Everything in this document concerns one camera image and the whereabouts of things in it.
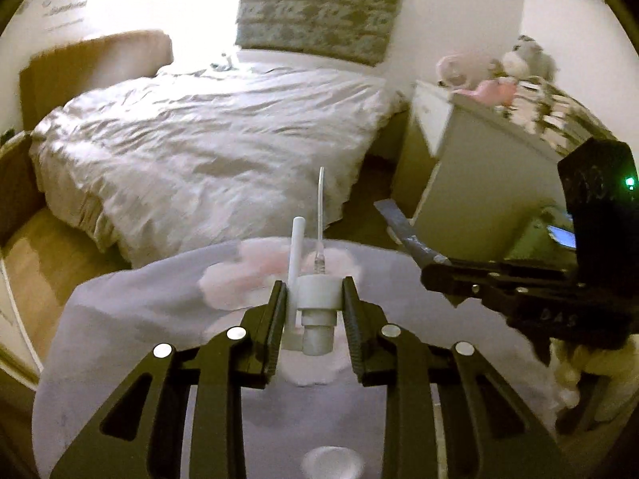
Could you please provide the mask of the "grey trash strip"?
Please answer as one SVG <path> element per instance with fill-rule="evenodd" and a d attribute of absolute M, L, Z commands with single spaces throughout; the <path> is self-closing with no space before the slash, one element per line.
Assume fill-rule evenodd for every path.
<path fill-rule="evenodd" d="M 394 200 L 375 201 L 374 207 L 385 219 L 391 232 L 399 239 L 405 251 L 411 255 L 411 258 L 420 268 L 431 264 L 449 265 L 449 260 L 446 256 L 430 249 L 418 238 L 415 228 Z"/>

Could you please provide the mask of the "white pump dispenser head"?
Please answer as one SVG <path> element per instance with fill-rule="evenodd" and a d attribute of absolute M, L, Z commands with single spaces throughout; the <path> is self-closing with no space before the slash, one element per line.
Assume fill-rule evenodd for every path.
<path fill-rule="evenodd" d="M 325 168 L 318 171 L 316 232 L 313 273 L 301 275 L 306 219 L 292 221 L 287 273 L 284 347 L 306 356 L 321 357 L 333 351 L 338 313 L 342 308 L 342 279 L 326 273 L 324 244 Z"/>

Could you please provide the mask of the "white cabinet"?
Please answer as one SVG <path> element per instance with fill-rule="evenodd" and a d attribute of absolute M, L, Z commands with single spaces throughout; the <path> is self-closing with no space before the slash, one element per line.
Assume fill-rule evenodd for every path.
<path fill-rule="evenodd" d="M 566 205 L 559 160 L 493 109 L 418 81 L 391 197 L 431 249 L 489 261 L 545 206 Z"/>

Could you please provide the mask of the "stack of books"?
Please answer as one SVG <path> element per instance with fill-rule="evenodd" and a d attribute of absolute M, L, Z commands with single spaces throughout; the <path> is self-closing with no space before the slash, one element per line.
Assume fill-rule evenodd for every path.
<path fill-rule="evenodd" d="M 589 139 L 616 141 L 616 136 L 583 104 L 543 78 L 517 83 L 505 117 L 547 143 L 560 157 Z"/>

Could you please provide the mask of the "grey plush toy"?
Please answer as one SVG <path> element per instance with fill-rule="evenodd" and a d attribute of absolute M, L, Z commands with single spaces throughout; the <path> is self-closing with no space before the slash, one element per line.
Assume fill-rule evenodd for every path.
<path fill-rule="evenodd" d="M 531 37 L 521 35 L 510 51 L 502 57 L 502 68 L 507 76 L 526 79 L 540 77 L 554 81 L 554 60 Z"/>

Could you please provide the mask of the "pink plush toy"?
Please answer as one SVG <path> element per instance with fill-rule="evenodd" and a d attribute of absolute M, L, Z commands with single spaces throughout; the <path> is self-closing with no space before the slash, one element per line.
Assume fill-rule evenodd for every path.
<path fill-rule="evenodd" d="M 446 55 L 435 64 L 435 73 L 439 87 L 488 107 L 510 106 L 517 91 L 516 79 L 497 58 L 479 68 L 467 56 Z"/>

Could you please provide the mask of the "brown wooden nightstand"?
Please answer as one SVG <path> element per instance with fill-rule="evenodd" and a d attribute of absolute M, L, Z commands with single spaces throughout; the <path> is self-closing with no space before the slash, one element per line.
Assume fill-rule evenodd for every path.
<path fill-rule="evenodd" d="M 44 206 L 29 156 L 32 136 L 21 132 L 1 147 L 0 237 L 5 245 Z"/>

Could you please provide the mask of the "bed with white duvet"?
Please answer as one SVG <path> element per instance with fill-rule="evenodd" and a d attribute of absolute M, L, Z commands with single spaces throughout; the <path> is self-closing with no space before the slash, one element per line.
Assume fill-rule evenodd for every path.
<path fill-rule="evenodd" d="M 51 212 L 134 267 L 228 240 L 339 221 L 406 99 L 385 79 L 257 65 L 85 92 L 32 131 Z"/>

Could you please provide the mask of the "brown headboard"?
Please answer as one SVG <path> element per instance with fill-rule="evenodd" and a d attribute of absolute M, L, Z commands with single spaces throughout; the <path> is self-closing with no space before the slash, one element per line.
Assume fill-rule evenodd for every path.
<path fill-rule="evenodd" d="M 172 40 L 160 30 L 120 32 L 40 52 L 20 72 L 23 128 L 35 128 L 82 93 L 155 76 L 172 62 Z"/>

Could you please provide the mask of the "patterned grey curtain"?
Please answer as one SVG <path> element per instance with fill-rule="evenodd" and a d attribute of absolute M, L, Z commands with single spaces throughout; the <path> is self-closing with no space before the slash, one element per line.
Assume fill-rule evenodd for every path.
<path fill-rule="evenodd" d="M 376 66 L 401 0 L 239 0 L 235 44 Z"/>

